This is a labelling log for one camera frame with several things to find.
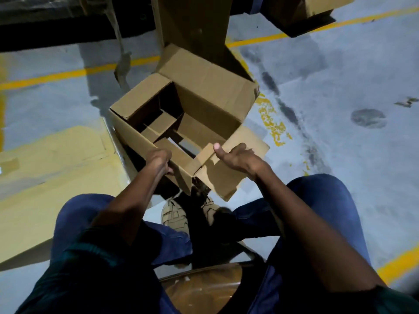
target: gray floor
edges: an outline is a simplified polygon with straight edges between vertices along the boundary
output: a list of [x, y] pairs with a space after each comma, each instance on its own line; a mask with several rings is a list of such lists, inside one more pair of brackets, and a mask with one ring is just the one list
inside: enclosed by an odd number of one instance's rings
[[[417, 6], [419, 0], [356, 0], [333, 16], [340, 22]], [[340, 178], [357, 204], [375, 269], [419, 242], [419, 103], [411, 108], [394, 104], [408, 96], [419, 98], [417, 26], [419, 13], [414, 13], [234, 49], [273, 105], [273, 121], [283, 122], [292, 137], [281, 135], [285, 145], [278, 147], [263, 124], [260, 106], [254, 105], [246, 125], [270, 145], [269, 163], [284, 182], [304, 171]], [[228, 36], [235, 41], [279, 32], [262, 15], [244, 14], [231, 17]], [[125, 43], [133, 58], [158, 54], [154, 32]], [[18, 80], [113, 63], [118, 47], [115, 41], [103, 41], [5, 56], [9, 80]], [[154, 67], [132, 68], [128, 83], [134, 86]], [[88, 123], [104, 115], [122, 93], [113, 73], [103, 72], [6, 95], [5, 150]], [[258, 197], [250, 181], [227, 204], [214, 196], [232, 209]], [[158, 222], [162, 203], [156, 203], [147, 219]], [[264, 257], [275, 242], [246, 241]], [[0, 273], [1, 313], [15, 311], [46, 267], [40, 263]], [[399, 283], [394, 286], [403, 290]]]

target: person's left arm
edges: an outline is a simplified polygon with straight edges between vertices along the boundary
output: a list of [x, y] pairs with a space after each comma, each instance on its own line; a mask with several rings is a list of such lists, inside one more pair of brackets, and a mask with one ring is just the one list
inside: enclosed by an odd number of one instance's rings
[[[168, 166], [170, 158], [170, 151], [164, 149], [148, 154], [146, 166], [96, 216], [91, 227], [50, 264], [16, 313], [77, 311], [95, 303], [101, 291], [117, 293], [124, 286], [123, 281], [133, 276], [124, 270], [130, 245], [158, 182], [163, 175], [173, 173]], [[97, 302], [102, 305], [108, 301], [101, 299]]]

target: denim pants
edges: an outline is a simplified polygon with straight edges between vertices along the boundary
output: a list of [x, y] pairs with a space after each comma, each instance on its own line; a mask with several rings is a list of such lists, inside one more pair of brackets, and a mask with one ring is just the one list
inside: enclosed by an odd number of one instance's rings
[[[328, 174], [316, 174], [299, 177], [287, 186], [370, 263], [356, 206], [339, 179]], [[82, 194], [63, 206], [55, 225], [51, 262], [90, 226], [96, 215], [112, 200], [110, 195]], [[240, 206], [231, 213], [217, 212], [211, 233], [211, 238], [223, 242], [281, 235], [270, 206], [263, 198]], [[265, 277], [248, 313], [272, 313], [274, 308], [286, 306], [286, 300], [290, 302], [291, 293], [302, 295], [301, 290], [306, 289], [308, 295], [312, 295], [310, 291], [319, 286], [299, 250], [298, 242], [291, 232], [286, 231], [286, 234], [287, 239], [280, 237], [267, 260]], [[145, 245], [142, 249], [147, 251], [147, 258], [153, 267], [170, 264], [192, 254], [189, 236], [164, 225], [143, 222], [137, 237], [147, 238], [147, 242], [142, 240]], [[160, 305], [161, 313], [178, 313], [164, 291]]]

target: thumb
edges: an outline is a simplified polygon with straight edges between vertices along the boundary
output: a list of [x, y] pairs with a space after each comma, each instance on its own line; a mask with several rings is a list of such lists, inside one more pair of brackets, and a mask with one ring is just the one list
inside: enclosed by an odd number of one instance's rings
[[227, 154], [224, 150], [223, 150], [223, 148], [221, 147], [221, 145], [219, 144], [219, 143], [215, 143], [214, 144], [214, 152], [215, 152], [215, 155], [217, 155], [217, 157], [219, 158], [219, 159], [223, 159], [224, 158], [224, 156]]

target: hand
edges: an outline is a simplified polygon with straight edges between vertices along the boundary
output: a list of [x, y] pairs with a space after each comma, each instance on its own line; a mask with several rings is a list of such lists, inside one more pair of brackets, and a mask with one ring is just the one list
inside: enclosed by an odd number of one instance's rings
[[245, 143], [235, 146], [230, 153], [224, 151], [219, 143], [215, 143], [214, 152], [229, 168], [247, 174], [252, 180], [255, 179], [256, 171], [260, 167], [268, 165], [252, 149], [246, 150]]
[[172, 158], [172, 152], [165, 148], [156, 148], [147, 153], [145, 161], [147, 165], [152, 166], [161, 176], [166, 174], [173, 174], [173, 169], [169, 167], [169, 161]]

